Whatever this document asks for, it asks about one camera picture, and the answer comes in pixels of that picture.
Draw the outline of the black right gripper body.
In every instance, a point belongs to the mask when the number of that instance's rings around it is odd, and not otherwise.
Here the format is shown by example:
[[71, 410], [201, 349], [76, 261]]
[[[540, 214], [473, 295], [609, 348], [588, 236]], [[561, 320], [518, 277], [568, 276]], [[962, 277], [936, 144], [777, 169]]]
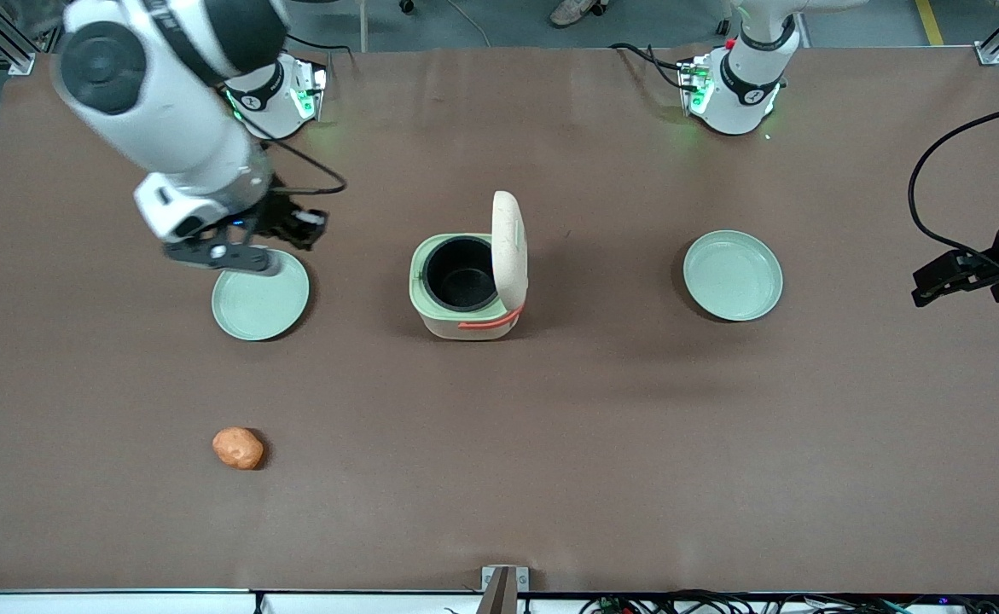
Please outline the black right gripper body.
[[298, 206], [285, 189], [272, 189], [250, 211], [243, 220], [243, 234], [239, 244], [248, 246], [253, 238], [262, 236], [287, 242], [297, 247]]

